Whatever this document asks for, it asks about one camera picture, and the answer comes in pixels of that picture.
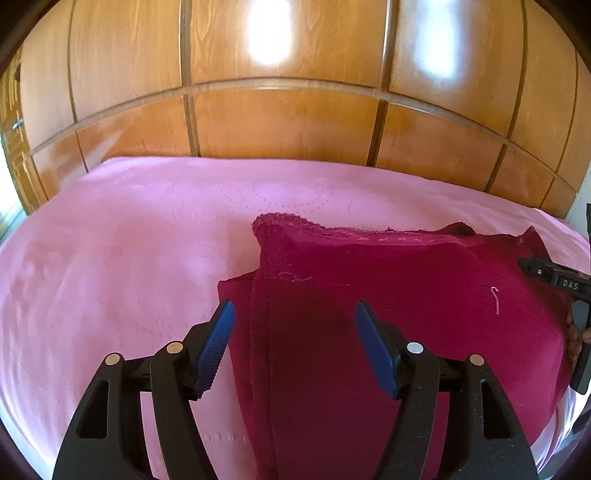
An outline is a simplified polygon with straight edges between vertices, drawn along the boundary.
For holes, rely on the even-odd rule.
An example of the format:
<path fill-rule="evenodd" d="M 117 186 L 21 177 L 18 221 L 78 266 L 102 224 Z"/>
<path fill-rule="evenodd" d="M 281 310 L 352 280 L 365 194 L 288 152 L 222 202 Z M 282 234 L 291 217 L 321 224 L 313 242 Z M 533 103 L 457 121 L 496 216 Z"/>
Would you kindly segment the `person's right hand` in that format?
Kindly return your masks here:
<path fill-rule="evenodd" d="M 591 330 L 585 328 L 580 330 L 574 322 L 573 313 L 569 312 L 567 319 L 567 341 L 568 341 L 568 357 L 572 364 L 575 364 L 580 356 L 585 345 L 591 343 Z"/>

